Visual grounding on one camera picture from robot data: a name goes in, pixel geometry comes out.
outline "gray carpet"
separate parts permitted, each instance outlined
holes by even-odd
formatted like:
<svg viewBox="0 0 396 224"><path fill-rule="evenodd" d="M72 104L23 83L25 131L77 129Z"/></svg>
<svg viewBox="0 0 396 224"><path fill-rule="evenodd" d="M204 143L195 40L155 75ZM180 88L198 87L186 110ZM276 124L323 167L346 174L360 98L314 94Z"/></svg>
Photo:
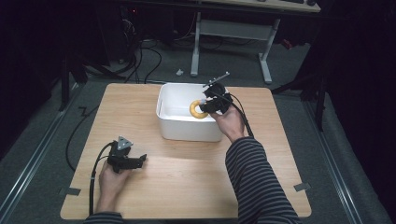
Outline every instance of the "gray carpet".
<svg viewBox="0 0 396 224"><path fill-rule="evenodd" d="M309 46L286 50L282 46L274 45L268 58L274 83L268 86L263 82L256 52L245 53L241 50L241 48L248 48L259 52L256 45L259 46L260 43L243 47L229 44L216 50L203 49L198 77L190 77L189 75L192 48L189 43L189 41L179 42L179 44L187 45L183 47L180 45L169 47L161 44L153 47L152 49L161 53L162 62L148 79L204 83L228 71L231 75L222 82L226 86L274 89L294 79L302 59L309 50ZM145 46L153 46L153 44L154 42L147 42ZM204 47L214 48L215 46L216 43L210 43ZM157 64L159 58L155 52L147 49L143 50L142 64L138 70L140 79L144 78L145 74ZM185 74L177 76L176 71L178 69L183 70ZM80 94L64 115L58 131L49 143L48 153L13 210L8 223L81 222L81 220L62 220L59 215L64 202L64 195L60 194L60 190L67 188L73 177L73 172L65 160L65 146L70 134L83 118L81 116L82 109L79 107L85 106L87 111L90 111L97 106L106 85L110 82L116 81L107 77L90 76L89 82L78 88L81 90ZM135 83L135 76L131 78L130 83ZM298 93L297 91L286 91L276 95L275 101L302 180L312 187L306 192L311 203L312 215L304 218L303 222L308 224L349 223L345 209L329 175L329 170L325 165L315 127L311 124L304 109L304 103L300 101ZM57 116L59 106L60 85L57 85L53 90L52 98L36 111L29 126L7 156L0 162L0 177L3 180L0 190L1 202L6 199L45 131ZM81 124L71 141L69 158L75 167L92 126L94 115L95 113L91 114ZM359 162L354 157L329 99L326 101L323 120L324 134L356 205L360 209L362 222L391 223L384 208L378 202ZM224 223L224 220L168 220L168 223Z"/></svg>

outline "finger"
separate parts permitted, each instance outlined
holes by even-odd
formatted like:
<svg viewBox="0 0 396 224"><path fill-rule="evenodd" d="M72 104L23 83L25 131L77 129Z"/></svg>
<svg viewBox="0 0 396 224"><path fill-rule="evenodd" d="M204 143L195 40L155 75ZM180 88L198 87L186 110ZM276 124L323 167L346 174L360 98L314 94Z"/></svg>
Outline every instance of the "finger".
<svg viewBox="0 0 396 224"><path fill-rule="evenodd" d="M213 119L217 119L219 116L220 116L220 114L218 114L218 113L211 113L210 114L210 116L213 118Z"/></svg>
<svg viewBox="0 0 396 224"><path fill-rule="evenodd" d="M101 174L105 171L105 169L107 169L107 166L108 166L108 163L107 163L107 161L105 161L105 162L103 163L103 167L102 167L102 172L101 172Z"/></svg>
<svg viewBox="0 0 396 224"><path fill-rule="evenodd" d="M132 170L120 170L119 175L121 175L123 178L126 178L131 172Z"/></svg>
<svg viewBox="0 0 396 224"><path fill-rule="evenodd" d="M233 105L230 105L229 107L228 107L228 110L227 110L227 112L228 111L236 111L236 108L235 108L235 106L233 106Z"/></svg>

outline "black tape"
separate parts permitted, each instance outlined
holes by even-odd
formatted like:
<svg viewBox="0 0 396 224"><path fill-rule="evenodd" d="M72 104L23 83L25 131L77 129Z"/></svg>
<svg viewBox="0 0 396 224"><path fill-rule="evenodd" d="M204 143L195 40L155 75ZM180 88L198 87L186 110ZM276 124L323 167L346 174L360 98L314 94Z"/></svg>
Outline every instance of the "black tape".
<svg viewBox="0 0 396 224"><path fill-rule="evenodd" d="M76 195L78 196L81 192L81 189L73 189L73 188L61 188L59 190L59 195Z"/></svg>
<svg viewBox="0 0 396 224"><path fill-rule="evenodd" d="M301 191L301 190L309 190L309 189L311 189L311 185L309 185L309 183L301 183L299 185L295 185L294 188L298 192L298 191Z"/></svg>

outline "black wire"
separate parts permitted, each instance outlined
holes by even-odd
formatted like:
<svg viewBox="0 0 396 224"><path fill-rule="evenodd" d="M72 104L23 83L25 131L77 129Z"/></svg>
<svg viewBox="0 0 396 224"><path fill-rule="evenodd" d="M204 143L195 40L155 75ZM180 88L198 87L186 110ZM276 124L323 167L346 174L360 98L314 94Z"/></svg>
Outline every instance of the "black wire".
<svg viewBox="0 0 396 224"><path fill-rule="evenodd" d="M202 46L201 44L200 44L200 47L201 47L202 49L209 49L209 50L218 49L218 48L220 48L220 47L222 46L223 40L224 40L223 37L219 37L219 44L218 44L217 46L215 46L214 48L205 48L205 47Z"/></svg>
<svg viewBox="0 0 396 224"><path fill-rule="evenodd" d="M182 40L182 39L190 38L191 36L194 36L194 35L191 34L191 31L192 31L192 29L194 27L194 24L196 23L195 22L196 19L197 19L197 12L195 12L194 16L192 17L191 26L190 26L189 31L187 31L187 33L182 35L180 38L174 39L174 41L178 41L178 40Z"/></svg>
<svg viewBox="0 0 396 224"><path fill-rule="evenodd" d="M103 154L103 152L105 151L105 149L108 148L108 147L110 147L110 146L113 146L114 144L116 144L115 141L113 141L113 142L111 142L111 143L108 143L107 145L105 145L105 146L102 148L102 150L100 151L100 153L99 153L99 155L98 155L98 157L97 157L97 159L96 159L95 165L93 166L92 174L91 174L90 198L89 198L89 200L90 200L90 215L93 214L93 191L94 191L94 188L95 188L94 183L95 183L95 176L96 176L96 167L97 167L99 161L100 161L101 159L105 158L105 157L102 157L102 154Z"/></svg>
<svg viewBox="0 0 396 224"><path fill-rule="evenodd" d="M194 44L194 40L189 41L189 39L191 39L192 37L195 37L195 35L186 36L183 39L174 40L173 43L181 47L188 47ZM178 42L187 42L188 44L180 44Z"/></svg>
<svg viewBox="0 0 396 224"><path fill-rule="evenodd" d="M124 83L127 83L127 82L129 81L129 79L131 78L131 76L132 76L134 73L136 73L136 75L135 75L135 76L136 76L136 84L138 84L139 76L138 76L138 74L137 74L137 69L139 68L140 64L142 63L142 58L143 58L142 43L140 43L139 49L140 49L140 50L139 50L139 51L140 51L139 63L137 64L137 66L136 66L136 64L134 65L134 71L132 71L131 74L130 74L127 78L125 78Z"/></svg>
<svg viewBox="0 0 396 224"><path fill-rule="evenodd" d="M121 73L123 73L123 72L126 72L126 71L130 70L132 67L135 66L135 64L136 64L136 57L134 56L134 48L135 48L134 43L137 42L137 41L139 41L140 38L141 38L140 35L135 35L135 36L132 38L132 40L131 40L131 44L130 44L130 46L129 46L129 48L128 48L128 55L127 55L127 57L129 58L128 64L127 64L125 67L121 68L120 70L111 72L112 74L114 74L114 75L121 74ZM95 76L102 76L102 75L103 75L103 73L100 73L100 72L98 73L98 72L92 71L92 70L91 70L90 68L88 68L88 67L85 67L85 71L86 71L87 73L90 73L90 74L95 75Z"/></svg>
<svg viewBox="0 0 396 224"><path fill-rule="evenodd" d="M70 169L72 169L73 172L76 171L76 168L73 167L72 163L69 160L69 146L70 146L70 142L72 141L73 135L76 133L78 127L82 124L82 122L90 116L91 113L93 113L93 111L95 111L97 108L99 107L99 105L97 105L94 109L92 109L88 114L84 115L84 118L78 123L78 125L76 126L76 128L73 130L73 132L70 134L69 139L67 140L67 144L66 144L66 149L65 149L65 154L66 154L66 161L67 164L69 165Z"/></svg>
<svg viewBox="0 0 396 224"><path fill-rule="evenodd" d="M157 47L157 45L158 45L158 40L146 40L146 41L142 41L142 44L143 44L143 42L151 42L151 41L154 41L154 45L152 45L152 46L149 46L149 47L145 47L145 49L152 49L152 48L154 48L154 47Z"/></svg>
<svg viewBox="0 0 396 224"><path fill-rule="evenodd" d="M160 54L157 50L155 50L155 49L147 49L147 50L151 50L151 51L157 53L158 56L160 56L160 60L158 61L157 65L146 75L146 77L145 77L145 82L144 82L145 84L147 84L149 75L151 75L151 73L154 72L155 69L157 69L157 68L160 66L161 61L163 60L163 56L161 56L161 54Z"/></svg>
<svg viewBox="0 0 396 224"><path fill-rule="evenodd" d="M233 107L235 107L235 109L236 109L236 110L239 112L239 114L242 116L242 120L244 121L245 126L247 127L247 133L248 133L248 135L251 136L251 137L254 137L253 131L251 131L250 125L249 125L249 123L248 123L248 118L247 118L247 116L246 116L246 114L245 114L245 111L242 111L236 104L234 104L232 101L230 101L229 99L225 98L224 96L219 95L219 94L217 94L216 92L213 92L213 91L210 91L210 92L213 93L214 95L216 95L217 97L221 98L222 100L227 101L228 103L230 103L231 105L233 105ZM235 96L233 96L233 97L239 102L239 104L240 104L241 107L242 107L242 104L241 104L241 102L238 100L238 98L236 98Z"/></svg>
<svg viewBox="0 0 396 224"><path fill-rule="evenodd" d="M234 96L234 95L232 95L232 94L230 94L233 98L235 98L235 100L239 103L239 105L241 106L241 110L242 110L242 112L245 114L245 110L244 110L244 107L242 107L242 104L241 104L241 102L239 101L239 99L238 98L236 98L236 96Z"/></svg>
<svg viewBox="0 0 396 224"><path fill-rule="evenodd" d="M249 45L249 44L254 44L254 43L258 42L258 41L259 41L259 40L250 39L250 40L248 40L248 41L246 41L246 42L244 42L244 43L238 43L238 42L235 42L235 41L231 41L231 40L228 40L228 39L224 39L224 42L225 42L225 43L229 43L229 44L233 44L233 45L238 45L238 46L245 46L245 45Z"/></svg>

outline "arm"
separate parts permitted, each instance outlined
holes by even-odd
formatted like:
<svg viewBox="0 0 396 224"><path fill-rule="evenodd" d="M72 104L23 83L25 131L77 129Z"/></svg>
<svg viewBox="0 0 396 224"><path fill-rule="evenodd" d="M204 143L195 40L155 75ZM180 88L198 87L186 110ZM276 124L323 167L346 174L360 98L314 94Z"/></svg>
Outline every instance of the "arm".
<svg viewBox="0 0 396 224"><path fill-rule="evenodd" d="M241 115L230 106L211 114L232 142L226 167L238 201L239 223L301 223L269 164L262 144L245 137Z"/></svg>
<svg viewBox="0 0 396 224"><path fill-rule="evenodd" d="M123 223L120 213L116 213L116 203L131 170L122 170L119 174L113 172L111 165L105 161L99 176L100 197L95 214L87 217L85 223Z"/></svg>

